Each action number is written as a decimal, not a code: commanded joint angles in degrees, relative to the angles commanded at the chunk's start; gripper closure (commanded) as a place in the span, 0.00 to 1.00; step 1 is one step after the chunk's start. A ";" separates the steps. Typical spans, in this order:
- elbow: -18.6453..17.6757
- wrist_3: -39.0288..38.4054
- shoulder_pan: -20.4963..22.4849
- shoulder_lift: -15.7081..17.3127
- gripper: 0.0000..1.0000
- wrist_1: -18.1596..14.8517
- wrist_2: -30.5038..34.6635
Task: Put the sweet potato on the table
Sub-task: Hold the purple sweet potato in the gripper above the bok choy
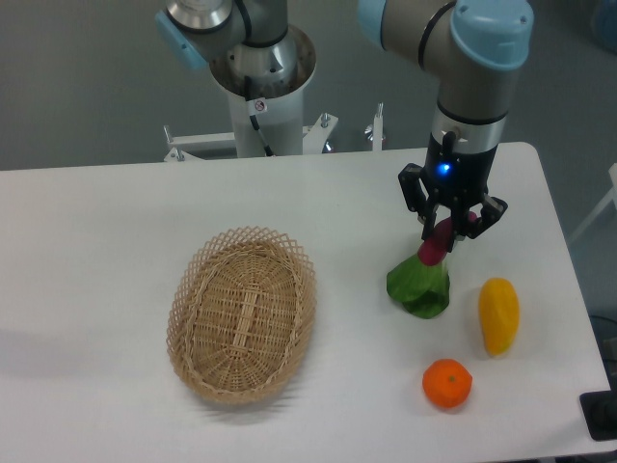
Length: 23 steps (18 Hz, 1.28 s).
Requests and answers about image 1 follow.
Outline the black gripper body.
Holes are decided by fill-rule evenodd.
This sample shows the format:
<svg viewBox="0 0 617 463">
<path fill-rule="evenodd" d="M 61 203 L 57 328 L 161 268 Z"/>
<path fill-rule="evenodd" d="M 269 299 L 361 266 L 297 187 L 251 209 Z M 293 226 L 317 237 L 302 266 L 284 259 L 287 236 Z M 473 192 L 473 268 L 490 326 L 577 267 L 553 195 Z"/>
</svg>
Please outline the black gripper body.
<svg viewBox="0 0 617 463">
<path fill-rule="evenodd" d="M 443 145 L 430 136 L 424 164 L 426 192 L 438 204 L 471 208 L 480 204 L 488 193 L 487 182 L 497 147 L 464 154 L 455 149 L 443 152 Z"/>
</svg>

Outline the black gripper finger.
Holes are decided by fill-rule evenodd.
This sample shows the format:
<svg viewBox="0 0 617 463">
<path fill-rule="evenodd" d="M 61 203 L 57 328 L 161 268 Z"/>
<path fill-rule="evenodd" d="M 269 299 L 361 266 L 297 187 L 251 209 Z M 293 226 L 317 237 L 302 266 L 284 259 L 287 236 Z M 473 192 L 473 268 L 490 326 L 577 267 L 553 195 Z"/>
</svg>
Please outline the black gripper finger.
<svg viewBox="0 0 617 463">
<path fill-rule="evenodd" d="M 500 198 L 484 194 L 480 202 L 479 215 L 473 215 L 465 203 L 455 200 L 451 209 L 450 219 L 452 232 L 450 235 L 450 250 L 455 243 L 465 238 L 475 239 L 497 223 L 508 208 L 508 203 Z"/>
<path fill-rule="evenodd" d="M 434 231 L 440 198 L 440 184 L 434 169 L 409 163 L 398 180 L 407 208 L 417 214 L 423 224 L 421 239 L 428 239 Z"/>
</svg>

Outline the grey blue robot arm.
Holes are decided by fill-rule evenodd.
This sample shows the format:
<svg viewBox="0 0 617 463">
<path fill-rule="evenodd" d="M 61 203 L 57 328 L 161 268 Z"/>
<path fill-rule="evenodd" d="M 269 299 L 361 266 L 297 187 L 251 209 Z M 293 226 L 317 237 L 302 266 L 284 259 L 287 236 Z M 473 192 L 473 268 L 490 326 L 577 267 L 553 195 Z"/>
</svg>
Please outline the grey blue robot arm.
<svg viewBox="0 0 617 463">
<path fill-rule="evenodd" d="M 407 165 L 399 183 L 424 246 L 451 251 L 506 210 L 487 181 L 534 13 L 525 1 L 361 1 L 358 19 L 380 48 L 440 81 L 425 162 Z M 302 151 L 315 57 L 285 2 L 170 1 L 155 23 L 187 67 L 209 67 L 228 93 L 239 156 Z"/>
</svg>

